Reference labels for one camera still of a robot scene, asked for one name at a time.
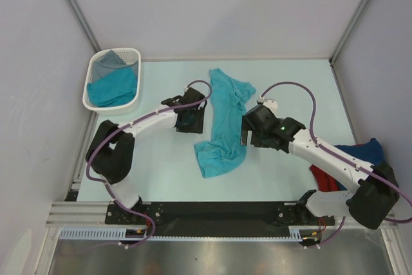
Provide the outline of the light teal polo shirt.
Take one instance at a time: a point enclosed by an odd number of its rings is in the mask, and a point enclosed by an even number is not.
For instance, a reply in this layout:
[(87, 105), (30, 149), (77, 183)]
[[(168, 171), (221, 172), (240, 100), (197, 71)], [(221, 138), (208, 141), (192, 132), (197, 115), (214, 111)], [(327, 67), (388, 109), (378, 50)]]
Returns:
[(209, 71), (213, 109), (211, 139), (194, 145), (203, 178), (225, 175), (244, 161), (247, 149), (241, 145), (245, 104), (256, 93), (249, 82), (242, 82), (216, 68)]

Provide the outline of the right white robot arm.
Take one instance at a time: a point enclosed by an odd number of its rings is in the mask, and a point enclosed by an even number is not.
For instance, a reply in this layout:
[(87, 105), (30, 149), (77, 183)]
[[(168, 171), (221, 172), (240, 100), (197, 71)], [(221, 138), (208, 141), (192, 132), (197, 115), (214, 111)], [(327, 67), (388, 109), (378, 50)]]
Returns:
[(368, 229), (377, 229), (397, 203), (397, 181), (391, 166), (374, 165), (351, 156), (321, 139), (297, 120), (275, 116), (259, 103), (242, 117), (241, 144), (272, 148), (302, 158), (341, 183), (345, 190), (311, 191), (303, 196), (297, 217), (312, 224), (322, 216), (350, 216)]

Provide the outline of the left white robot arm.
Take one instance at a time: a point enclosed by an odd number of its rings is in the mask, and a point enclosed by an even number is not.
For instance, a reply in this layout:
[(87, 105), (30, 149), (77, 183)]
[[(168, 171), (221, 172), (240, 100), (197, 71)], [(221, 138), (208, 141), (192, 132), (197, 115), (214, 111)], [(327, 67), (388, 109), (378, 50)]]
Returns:
[(163, 129), (202, 133), (209, 97), (188, 87), (139, 119), (123, 125), (105, 120), (99, 125), (86, 153), (86, 177), (103, 184), (113, 201), (122, 204), (119, 214), (126, 222), (135, 223), (142, 216), (142, 199), (129, 176), (135, 146)]

